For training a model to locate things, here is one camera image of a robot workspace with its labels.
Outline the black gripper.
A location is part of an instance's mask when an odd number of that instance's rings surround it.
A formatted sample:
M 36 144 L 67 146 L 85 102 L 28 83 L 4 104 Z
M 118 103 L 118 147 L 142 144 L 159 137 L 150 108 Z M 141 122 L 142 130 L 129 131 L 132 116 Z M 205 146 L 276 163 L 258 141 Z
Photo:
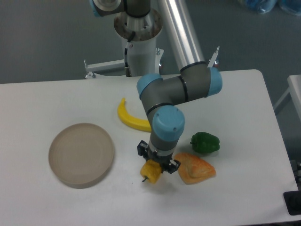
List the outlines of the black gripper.
M 154 147 L 148 147 L 148 144 L 141 140 L 137 146 L 137 153 L 139 156 L 147 160 L 154 160 L 161 165 L 162 171 L 166 171 L 169 174 L 176 172 L 181 163 L 178 160 L 172 159 L 174 148 L 171 150 L 159 150 Z

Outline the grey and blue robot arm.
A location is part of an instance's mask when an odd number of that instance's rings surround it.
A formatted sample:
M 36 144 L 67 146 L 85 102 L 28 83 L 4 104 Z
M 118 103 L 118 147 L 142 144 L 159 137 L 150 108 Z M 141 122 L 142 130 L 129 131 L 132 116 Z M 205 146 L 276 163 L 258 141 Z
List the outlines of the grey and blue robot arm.
M 208 97 L 222 89 L 219 71 L 207 63 L 196 38 L 186 2 L 160 0 L 159 9 L 149 0 L 92 0 L 95 16 L 114 15 L 114 28 L 122 39 L 122 66 L 126 76 L 137 76 L 137 90 L 150 123 L 149 142 L 140 142 L 138 154 L 153 160 L 168 173 L 180 162 L 172 155 L 184 130 L 178 104 Z M 159 70 L 156 38 L 165 29 L 180 74 L 163 79 Z

